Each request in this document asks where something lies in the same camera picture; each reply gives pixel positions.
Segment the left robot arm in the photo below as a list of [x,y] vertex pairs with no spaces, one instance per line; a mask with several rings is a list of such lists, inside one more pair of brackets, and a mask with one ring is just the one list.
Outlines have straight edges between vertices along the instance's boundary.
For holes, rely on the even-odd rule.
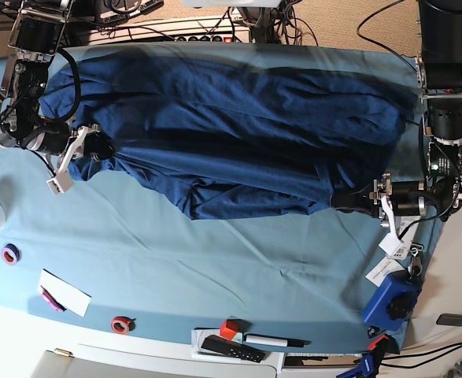
[[331,207],[385,220],[381,200],[396,216],[424,217],[427,207],[446,221],[462,206],[462,1],[420,1],[421,50],[416,56],[421,120],[421,181],[383,176],[365,187],[338,192]]

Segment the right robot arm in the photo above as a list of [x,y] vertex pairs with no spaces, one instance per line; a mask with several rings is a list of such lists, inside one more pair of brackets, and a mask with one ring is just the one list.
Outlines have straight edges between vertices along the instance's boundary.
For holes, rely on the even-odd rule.
[[[0,148],[21,148],[71,158],[110,158],[113,147],[96,124],[73,127],[81,99],[74,58],[61,47],[72,15],[71,1],[22,1],[9,37],[9,56],[0,87]],[[49,67],[60,54],[71,69],[74,95],[70,109],[57,116],[39,115],[39,99],[49,80]]]

